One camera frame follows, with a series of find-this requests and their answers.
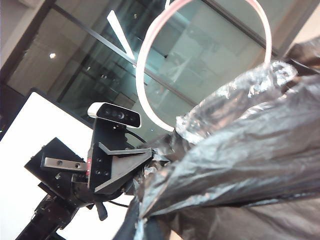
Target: white panel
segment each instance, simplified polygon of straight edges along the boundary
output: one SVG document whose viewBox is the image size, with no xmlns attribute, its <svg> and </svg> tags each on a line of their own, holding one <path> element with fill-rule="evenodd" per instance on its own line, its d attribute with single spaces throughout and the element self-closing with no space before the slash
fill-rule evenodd
<svg viewBox="0 0 320 240">
<path fill-rule="evenodd" d="M 54 137 L 80 157 L 87 158 L 92 129 L 34 92 L 0 142 L 1 240 L 15 239 L 46 195 L 37 186 L 40 181 L 24 165 Z M 122 196 L 117 201 L 128 204 L 131 198 Z M 127 209 L 110 203 L 106 208 L 109 217 L 102 222 L 95 208 L 80 209 L 71 224 L 59 234 L 67 240 L 92 239 L 94 236 L 112 239 Z"/>
</svg>

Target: white cable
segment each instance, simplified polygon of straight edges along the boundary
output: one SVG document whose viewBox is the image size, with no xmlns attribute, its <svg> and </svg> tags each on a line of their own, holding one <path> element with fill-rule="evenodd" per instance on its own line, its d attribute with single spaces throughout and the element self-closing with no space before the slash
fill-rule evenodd
<svg viewBox="0 0 320 240">
<path fill-rule="evenodd" d="M 135 70 L 135 84 L 136 84 L 136 91 L 139 97 L 140 104 L 146 113 L 146 115 L 159 127 L 172 132 L 174 128 L 164 121 L 162 121 L 152 110 L 145 91 L 144 85 L 144 74 L 145 74 L 145 66 L 147 57 L 150 51 L 150 48 L 160 32 L 161 28 L 165 25 L 168 19 L 180 8 L 184 5 L 188 4 L 192 0 L 175 0 L 173 1 L 149 26 L 144 41 L 142 43 L 139 56 L 137 59 L 136 70 Z M 265 40 L 266 40 L 266 48 L 265 48 L 265 57 L 264 62 L 269 64 L 271 61 L 271 54 L 272 54 L 272 35 L 271 29 L 269 25 L 269 21 L 267 18 L 266 13 L 264 12 L 261 5 L 257 2 L 257 0 L 245 0 L 248 2 L 258 13 L 265 32 Z"/>
</svg>

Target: ceiling light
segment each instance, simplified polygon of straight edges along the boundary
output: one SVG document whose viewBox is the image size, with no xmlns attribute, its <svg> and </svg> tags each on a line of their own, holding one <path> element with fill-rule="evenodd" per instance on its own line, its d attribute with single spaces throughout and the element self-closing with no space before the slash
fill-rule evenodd
<svg viewBox="0 0 320 240">
<path fill-rule="evenodd" d="M 49 54 L 49 58 L 50 59 L 54 59 L 56 57 L 56 54 L 54 52 L 50 53 Z"/>
<path fill-rule="evenodd" d="M 115 35 L 119 39 L 122 47 L 124 48 L 126 54 L 131 58 L 131 59 L 136 59 L 130 46 L 129 43 L 126 39 L 126 36 L 124 34 L 124 31 L 122 30 L 120 23 L 118 21 L 118 18 L 115 14 L 115 11 L 111 10 L 109 15 L 106 17 L 108 19 L 113 31 L 115 32 Z"/>
</svg>

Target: wrinkled plastic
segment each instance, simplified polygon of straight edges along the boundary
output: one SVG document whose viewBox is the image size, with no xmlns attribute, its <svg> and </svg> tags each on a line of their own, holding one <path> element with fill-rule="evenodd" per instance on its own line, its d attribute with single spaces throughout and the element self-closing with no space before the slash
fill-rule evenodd
<svg viewBox="0 0 320 240">
<path fill-rule="evenodd" d="M 310 73 L 320 74 L 320 36 L 310 41 L 295 44 L 287 53 L 286 58 L 291 59 L 298 70 L 307 68 Z"/>
<path fill-rule="evenodd" d="M 197 207 L 158 216 L 183 240 L 318 240 L 320 198 L 256 207 Z"/>
<path fill-rule="evenodd" d="M 248 108 L 282 95 L 297 71 L 282 61 L 247 71 L 205 98 L 185 116 L 176 118 L 176 132 L 197 144 L 239 118 Z"/>
<path fill-rule="evenodd" d="M 139 216 L 241 206 L 320 192 L 320 77 L 305 77 L 146 179 Z"/>
</svg>

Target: black mount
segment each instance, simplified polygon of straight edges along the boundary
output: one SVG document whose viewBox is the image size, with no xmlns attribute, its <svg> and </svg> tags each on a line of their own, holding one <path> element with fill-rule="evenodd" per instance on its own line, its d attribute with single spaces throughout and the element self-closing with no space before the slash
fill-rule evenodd
<svg viewBox="0 0 320 240">
<path fill-rule="evenodd" d="M 47 192 L 34 217 L 17 240 L 63 239 L 56 234 L 78 209 L 96 205 L 101 221 L 108 213 L 103 202 L 133 193 L 133 177 L 152 158 L 151 148 L 133 149 L 126 126 L 96 118 L 85 162 L 54 138 L 25 165 Z"/>
</svg>

